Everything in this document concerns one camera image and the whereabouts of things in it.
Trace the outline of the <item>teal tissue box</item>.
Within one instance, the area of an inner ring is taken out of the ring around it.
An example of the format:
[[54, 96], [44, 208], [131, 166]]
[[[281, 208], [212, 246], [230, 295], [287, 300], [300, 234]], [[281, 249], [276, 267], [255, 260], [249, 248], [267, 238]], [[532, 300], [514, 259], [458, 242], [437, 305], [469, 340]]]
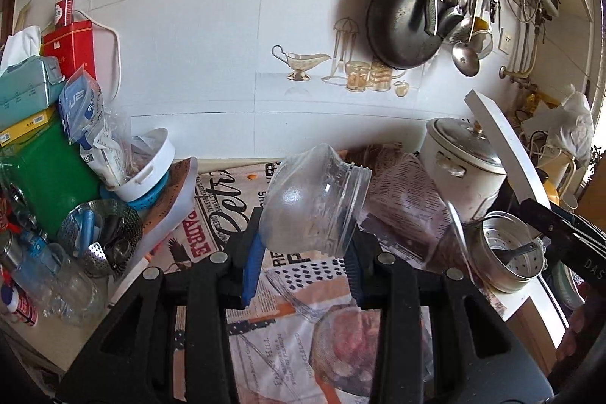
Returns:
[[52, 55], [41, 54], [41, 29], [10, 35], [1, 52], [1, 129], [51, 107], [67, 79]]

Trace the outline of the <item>white rice cooker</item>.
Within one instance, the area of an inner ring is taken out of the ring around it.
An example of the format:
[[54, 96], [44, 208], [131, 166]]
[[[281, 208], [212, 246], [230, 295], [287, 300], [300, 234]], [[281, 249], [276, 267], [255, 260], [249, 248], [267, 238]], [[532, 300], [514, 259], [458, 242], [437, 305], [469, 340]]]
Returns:
[[463, 120], [427, 121], [419, 159], [462, 223], [482, 218], [506, 179], [504, 166], [483, 129]]

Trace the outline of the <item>black hanging wok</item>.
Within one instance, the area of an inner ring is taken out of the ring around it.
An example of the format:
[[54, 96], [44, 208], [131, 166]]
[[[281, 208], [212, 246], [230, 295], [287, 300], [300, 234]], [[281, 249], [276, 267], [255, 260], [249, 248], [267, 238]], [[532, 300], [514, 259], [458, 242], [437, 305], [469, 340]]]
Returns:
[[383, 65], [396, 70], [422, 66], [443, 39], [425, 32], [426, 0], [371, 0], [365, 15], [369, 46]]

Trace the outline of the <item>white and blue colander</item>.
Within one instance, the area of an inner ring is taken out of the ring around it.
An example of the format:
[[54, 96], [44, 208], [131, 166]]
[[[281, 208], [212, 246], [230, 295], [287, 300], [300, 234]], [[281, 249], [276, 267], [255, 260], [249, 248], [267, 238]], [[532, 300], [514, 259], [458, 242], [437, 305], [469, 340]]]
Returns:
[[136, 173], [115, 190], [100, 186], [102, 199], [116, 199], [141, 211], [159, 198], [169, 180], [176, 148], [166, 128], [156, 128], [131, 140], [131, 163]]

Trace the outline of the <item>newspaper print tablecloth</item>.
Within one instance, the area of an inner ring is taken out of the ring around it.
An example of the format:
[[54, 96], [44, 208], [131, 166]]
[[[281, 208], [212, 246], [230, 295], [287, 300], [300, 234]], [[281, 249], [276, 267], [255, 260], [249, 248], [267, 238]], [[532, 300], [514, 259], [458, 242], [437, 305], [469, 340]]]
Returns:
[[[416, 267], [467, 268], [451, 219], [419, 159], [398, 144], [349, 151], [373, 176], [362, 225]], [[225, 248], [264, 203], [273, 162], [198, 174], [192, 210], [149, 253], [163, 272], [188, 270]], [[365, 403], [380, 315], [353, 300], [339, 257], [267, 252], [257, 293], [226, 314], [241, 403]]]

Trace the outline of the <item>brass water tap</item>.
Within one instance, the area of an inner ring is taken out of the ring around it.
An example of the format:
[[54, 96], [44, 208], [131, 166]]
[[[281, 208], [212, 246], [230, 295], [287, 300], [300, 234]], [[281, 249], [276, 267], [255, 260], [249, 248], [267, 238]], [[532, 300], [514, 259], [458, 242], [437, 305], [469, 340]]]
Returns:
[[519, 89], [533, 92], [537, 90], [537, 85], [530, 80], [532, 70], [533, 68], [529, 68], [526, 71], [515, 72], [510, 71], [506, 66], [501, 66], [498, 76], [500, 79], [508, 79], [510, 83], [517, 85]]

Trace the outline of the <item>hanging metal ladle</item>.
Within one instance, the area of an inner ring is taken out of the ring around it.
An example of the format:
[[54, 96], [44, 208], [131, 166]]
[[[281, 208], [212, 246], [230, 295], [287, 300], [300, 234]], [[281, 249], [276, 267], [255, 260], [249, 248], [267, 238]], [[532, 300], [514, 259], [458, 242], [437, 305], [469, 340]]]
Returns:
[[452, 38], [455, 40], [452, 47], [452, 58], [455, 67], [461, 74], [466, 77], [474, 77], [479, 73], [479, 55], [470, 45], [470, 38], [472, 37], [476, 0], [458, 0], [457, 4], [463, 17], [452, 34]]

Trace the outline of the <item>clear glass jar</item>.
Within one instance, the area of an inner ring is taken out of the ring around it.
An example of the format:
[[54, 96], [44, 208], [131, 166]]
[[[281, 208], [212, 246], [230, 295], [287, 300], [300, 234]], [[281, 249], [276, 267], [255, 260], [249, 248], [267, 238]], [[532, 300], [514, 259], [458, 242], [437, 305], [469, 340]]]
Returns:
[[259, 223], [277, 253], [317, 250], [342, 257], [361, 217], [372, 170], [345, 162], [327, 144], [290, 156], [269, 183]]

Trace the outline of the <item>green plastic container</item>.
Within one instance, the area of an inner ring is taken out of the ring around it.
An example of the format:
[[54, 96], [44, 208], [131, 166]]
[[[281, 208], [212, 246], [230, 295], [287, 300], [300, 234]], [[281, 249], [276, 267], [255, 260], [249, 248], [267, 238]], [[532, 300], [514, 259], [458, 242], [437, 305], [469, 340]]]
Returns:
[[100, 180], [71, 145], [58, 116], [1, 149], [1, 184], [16, 209], [54, 239], [64, 219], [100, 197]]

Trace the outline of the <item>red carton box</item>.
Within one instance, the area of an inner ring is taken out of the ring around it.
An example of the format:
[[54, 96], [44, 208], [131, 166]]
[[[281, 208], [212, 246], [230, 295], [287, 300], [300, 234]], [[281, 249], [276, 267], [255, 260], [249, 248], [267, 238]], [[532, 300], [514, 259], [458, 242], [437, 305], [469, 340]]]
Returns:
[[66, 78], [70, 78], [79, 68], [84, 68], [92, 78], [97, 78], [94, 65], [94, 34], [92, 22], [89, 20], [73, 22], [44, 35], [41, 54], [54, 56]]

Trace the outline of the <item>metal steamer pot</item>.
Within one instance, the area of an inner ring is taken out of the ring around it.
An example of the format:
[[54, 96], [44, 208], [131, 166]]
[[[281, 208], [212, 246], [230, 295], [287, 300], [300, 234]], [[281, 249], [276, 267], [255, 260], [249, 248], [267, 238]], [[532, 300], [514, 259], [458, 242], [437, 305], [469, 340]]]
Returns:
[[466, 251], [479, 277], [492, 288], [514, 293], [544, 270], [544, 244], [532, 239], [521, 219], [502, 211], [464, 227]]

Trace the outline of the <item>yellow flat box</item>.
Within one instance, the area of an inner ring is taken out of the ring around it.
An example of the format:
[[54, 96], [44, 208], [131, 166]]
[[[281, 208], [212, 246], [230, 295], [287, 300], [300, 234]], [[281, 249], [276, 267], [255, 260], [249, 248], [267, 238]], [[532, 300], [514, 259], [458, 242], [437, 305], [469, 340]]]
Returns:
[[5, 147], [14, 140], [47, 124], [52, 120], [53, 114], [55, 114], [55, 108], [48, 108], [2, 130], [0, 134], [1, 146]]

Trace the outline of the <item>clear plastic bottle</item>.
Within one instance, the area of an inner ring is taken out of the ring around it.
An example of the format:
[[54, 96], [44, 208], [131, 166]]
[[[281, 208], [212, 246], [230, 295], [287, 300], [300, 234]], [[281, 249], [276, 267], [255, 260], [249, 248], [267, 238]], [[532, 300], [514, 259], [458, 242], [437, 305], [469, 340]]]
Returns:
[[61, 244], [23, 231], [16, 247], [20, 258], [10, 275], [45, 317], [84, 326], [103, 314], [105, 295]]

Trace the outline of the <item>clear plastic packet bag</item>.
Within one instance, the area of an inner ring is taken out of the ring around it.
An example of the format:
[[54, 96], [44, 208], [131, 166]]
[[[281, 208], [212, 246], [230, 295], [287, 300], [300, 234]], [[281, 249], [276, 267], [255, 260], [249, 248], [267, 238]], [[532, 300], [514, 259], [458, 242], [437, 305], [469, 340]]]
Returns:
[[108, 189], [130, 178], [130, 128], [124, 115], [105, 105], [101, 86], [84, 66], [69, 78], [59, 95], [59, 117], [70, 145]]

